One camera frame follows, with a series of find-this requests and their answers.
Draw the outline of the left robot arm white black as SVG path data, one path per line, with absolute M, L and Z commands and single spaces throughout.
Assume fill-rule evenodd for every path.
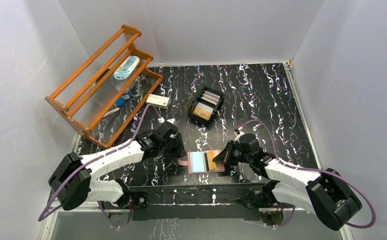
M 121 209 L 146 209 L 146 191 L 131 190 L 121 179 L 100 178 L 158 155 L 170 159 L 186 156 L 182 134 L 171 122 L 166 121 L 156 129 L 137 134 L 133 140 L 97 153 L 78 156 L 71 152 L 64 156 L 48 180 L 52 198 L 65 211 L 85 202 L 109 202 Z

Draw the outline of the black card tray box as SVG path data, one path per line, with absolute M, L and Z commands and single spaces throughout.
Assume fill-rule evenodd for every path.
M 204 91 L 209 91 L 209 92 L 211 92 L 211 93 L 213 93 L 215 95 L 220 96 L 220 101 L 219 101 L 218 105 L 213 105 L 210 102 L 207 102 L 207 101 L 201 99 L 201 95 L 204 93 Z M 191 102 L 191 104 L 190 104 L 190 106 L 189 106 L 189 108 L 187 110 L 187 117 L 189 119 L 193 120 L 193 121 L 198 122 L 199 124 L 204 125 L 205 127 L 210 127 L 212 122 L 213 122 L 213 120 L 218 115 L 218 111 L 221 109 L 221 107 L 223 105 L 225 96 L 226 96 L 226 94 L 223 93 L 222 91 L 213 89 L 213 88 L 211 88 L 211 87 L 209 87 L 207 85 L 203 86 L 198 91 L 198 93 L 194 97 L 193 101 Z M 196 106 L 199 106 L 199 107 L 205 108 L 205 109 L 207 109 L 209 111 L 212 111 L 212 116 L 211 116 L 210 120 L 205 120 L 205 119 L 202 119 L 202 118 L 194 115 L 193 111 L 194 111 L 194 108 Z

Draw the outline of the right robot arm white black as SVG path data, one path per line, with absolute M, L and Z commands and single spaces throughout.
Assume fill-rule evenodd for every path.
M 252 133 L 230 140 L 213 158 L 225 166 L 249 164 L 257 175 L 269 182 L 262 187 L 262 199 L 269 207 L 279 203 L 293 205 L 313 213 L 329 229 L 337 231 L 362 209 L 363 205 L 350 186 L 328 169 L 300 170 L 298 166 L 264 151 Z

